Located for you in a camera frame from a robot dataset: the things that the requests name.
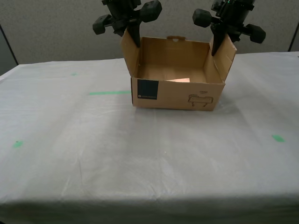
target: cardboard box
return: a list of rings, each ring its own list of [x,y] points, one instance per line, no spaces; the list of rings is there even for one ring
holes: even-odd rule
[[[212,111],[236,54],[228,35],[214,57],[212,44],[180,36],[143,37],[138,48],[126,31],[121,48],[131,76],[133,105]]]

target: gray wall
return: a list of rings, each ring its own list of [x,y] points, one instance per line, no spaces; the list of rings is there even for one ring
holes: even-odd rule
[[[0,31],[0,76],[17,66],[6,40]]]
[[[192,14],[196,8],[210,9],[213,0],[160,1],[161,16],[143,23],[141,35],[210,40],[210,29],[193,25]],[[287,51],[299,21],[299,0],[257,0],[255,6],[246,22],[263,27],[267,39],[258,45],[243,36],[238,52]],[[19,63],[122,57],[112,28],[100,36],[93,33],[93,22],[107,13],[100,0],[0,0],[0,23]]]

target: table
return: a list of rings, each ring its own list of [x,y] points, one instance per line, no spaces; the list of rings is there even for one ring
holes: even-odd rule
[[[299,222],[299,52],[237,55],[214,112],[131,105],[123,59],[0,77],[6,224]]]

